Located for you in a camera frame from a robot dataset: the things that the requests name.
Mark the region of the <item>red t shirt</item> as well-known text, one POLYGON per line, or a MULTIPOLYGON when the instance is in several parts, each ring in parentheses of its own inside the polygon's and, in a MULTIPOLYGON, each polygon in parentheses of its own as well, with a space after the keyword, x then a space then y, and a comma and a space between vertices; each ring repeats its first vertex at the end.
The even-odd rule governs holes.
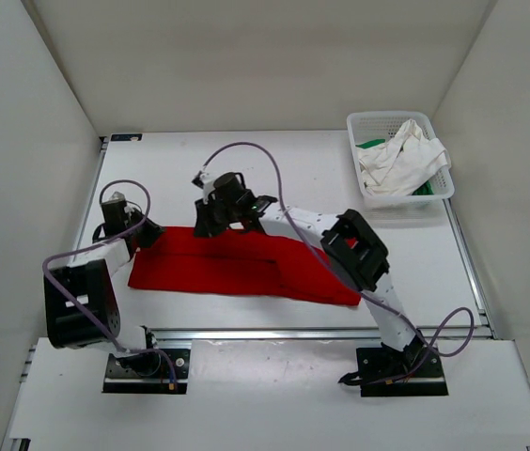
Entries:
POLYGON ((336 280, 300 241, 231 230, 198 238, 185 226, 170 226, 151 247, 136 253, 128 286, 347 307, 360 303, 360 296, 336 280))

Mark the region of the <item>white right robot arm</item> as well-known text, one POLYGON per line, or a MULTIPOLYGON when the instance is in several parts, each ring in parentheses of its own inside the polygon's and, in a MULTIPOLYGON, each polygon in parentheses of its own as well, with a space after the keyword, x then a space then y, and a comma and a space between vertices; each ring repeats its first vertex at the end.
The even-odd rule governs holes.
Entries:
POLYGON ((215 178, 201 171, 192 183, 202 191, 195 201, 197 236, 211 238, 240 226, 322 252, 332 275, 366 297, 389 369, 406 376, 419 366, 426 345, 406 320, 390 275, 387 247, 359 212, 333 215, 286 207, 273 196, 254 195, 240 173, 215 178))

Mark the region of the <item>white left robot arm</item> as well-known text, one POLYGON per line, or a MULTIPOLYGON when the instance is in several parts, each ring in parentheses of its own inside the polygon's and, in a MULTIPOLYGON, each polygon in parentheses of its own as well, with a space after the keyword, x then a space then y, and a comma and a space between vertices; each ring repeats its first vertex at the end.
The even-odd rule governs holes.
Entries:
POLYGON ((57 349, 95 348, 112 353, 125 369, 148 378, 165 365, 155 348, 153 333, 145 326, 132 326, 121 319, 112 277, 139 250, 150 248, 164 228, 149 220, 140 207, 121 193, 101 202, 103 222, 92 235, 100 247, 85 251, 67 266, 49 270, 51 277, 73 297, 69 300, 44 278, 48 338, 57 349), (132 348, 129 355, 112 341, 77 306, 88 310, 118 341, 132 348))

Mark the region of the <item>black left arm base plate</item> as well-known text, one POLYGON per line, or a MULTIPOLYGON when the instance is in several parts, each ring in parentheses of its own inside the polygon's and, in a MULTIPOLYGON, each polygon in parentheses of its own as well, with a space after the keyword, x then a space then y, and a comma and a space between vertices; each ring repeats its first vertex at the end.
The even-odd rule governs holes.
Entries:
POLYGON ((105 394, 185 395, 191 363, 190 349, 165 349, 171 360, 176 385, 170 381, 170 368, 161 355, 108 356, 102 391, 105 394))

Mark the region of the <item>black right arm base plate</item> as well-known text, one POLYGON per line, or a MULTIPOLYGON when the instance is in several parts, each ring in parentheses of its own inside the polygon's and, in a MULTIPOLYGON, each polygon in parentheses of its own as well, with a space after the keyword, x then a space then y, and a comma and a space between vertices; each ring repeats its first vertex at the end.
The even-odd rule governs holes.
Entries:
POLYGON ((356 350, 360 397, 445 397, 449 395, 441 359, 433 352, 406 369, 382 348, 356 350))

